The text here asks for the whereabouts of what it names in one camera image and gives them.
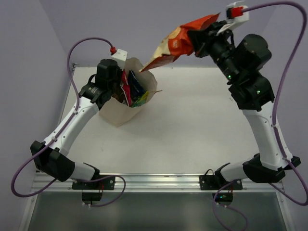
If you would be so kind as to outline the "blue potato chips bag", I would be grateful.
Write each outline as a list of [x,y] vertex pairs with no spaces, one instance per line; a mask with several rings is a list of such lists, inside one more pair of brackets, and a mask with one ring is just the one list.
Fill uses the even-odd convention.
[[139,97],[141,97],[146,92],[146,90],[142,87],[142,85],[136,79],[135,73],[132,70],[130,70],[128,73],[128,83],[130,86],[131,101],[133,103]]

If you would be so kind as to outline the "cream paper bag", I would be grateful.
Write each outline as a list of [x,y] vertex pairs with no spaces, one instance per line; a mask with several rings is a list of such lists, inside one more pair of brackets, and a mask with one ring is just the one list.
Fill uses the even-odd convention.
[[159,92],[150,71],[139,72],[143,65],[137,58],[126,60],[120,87],[99,111],[100,117],[119,127],[130,121]]

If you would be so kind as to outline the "orange chips bag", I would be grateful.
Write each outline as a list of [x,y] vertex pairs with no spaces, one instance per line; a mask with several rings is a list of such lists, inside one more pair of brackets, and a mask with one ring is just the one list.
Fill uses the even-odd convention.
[[178,26],[167,35],[153,53],[149,62],[139,71],[144,72],[175,62],[182,55],[191,55],[193,44],[188,36],[190,30],[203,30],[217,21],[219,13],[210,14]]

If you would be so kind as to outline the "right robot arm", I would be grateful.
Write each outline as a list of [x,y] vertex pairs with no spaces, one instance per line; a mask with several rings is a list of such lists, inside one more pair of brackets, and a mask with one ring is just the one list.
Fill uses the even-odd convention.
[[260,74],[271,52],[266,40],[257,34],[246,35],[235,46],[233,32],[222,30],[225,25],[225,21],[220,21],[203,30],[189,30],[188,37],[195,55],[211,57],[226,77],[229,92],[252,129],[258,153],[236,164],[224,164],[205,181],[220,189],[242,179],[277,183],[287,170],[300,164],[300,159],[287,150],[283,138],[276,138],[281,132],[272,114],[277,94],[269,80]]

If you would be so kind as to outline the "pink snack bag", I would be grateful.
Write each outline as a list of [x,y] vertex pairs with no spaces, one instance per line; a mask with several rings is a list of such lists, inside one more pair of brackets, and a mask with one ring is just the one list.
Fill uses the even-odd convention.
[[122,88],[125,92],[125,96],[128,102],[128,106],[130,107],[131,106],[130,86],[128,83],[128,77],[125,70],[122,73],[121,81],[122,81]]

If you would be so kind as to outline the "brown snack bag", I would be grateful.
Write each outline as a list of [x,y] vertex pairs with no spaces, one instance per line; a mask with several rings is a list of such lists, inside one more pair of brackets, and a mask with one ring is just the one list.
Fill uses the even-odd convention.
[[128,100],[122,87],[118,87],[117,89],[115,89],[114,93],[112,94],[112,97],[121,104],[128,106]]

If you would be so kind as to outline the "green snack bag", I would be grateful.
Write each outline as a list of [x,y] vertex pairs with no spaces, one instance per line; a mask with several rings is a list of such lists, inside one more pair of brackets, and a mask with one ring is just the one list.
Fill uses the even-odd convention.
[[144,105],[147,101],[149,91],[146,91],[141,97],[139,97],[135,102],[132,103],[131,107],[140,107]]

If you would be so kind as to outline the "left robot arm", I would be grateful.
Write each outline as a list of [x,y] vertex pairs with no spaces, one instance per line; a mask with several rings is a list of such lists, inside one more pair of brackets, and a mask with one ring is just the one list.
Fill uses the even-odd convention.
[[67,155],[75,139],[85,125],[111,99],[119,86],[122,70],[112,59],[103,59],[97,72],[82,87],[78,99],[59,126],[44,139],[30,146],[36,168],[64,182],[67,179],[81,180],[89,189],[99,186],[99,170],[86,163],[76,163]]

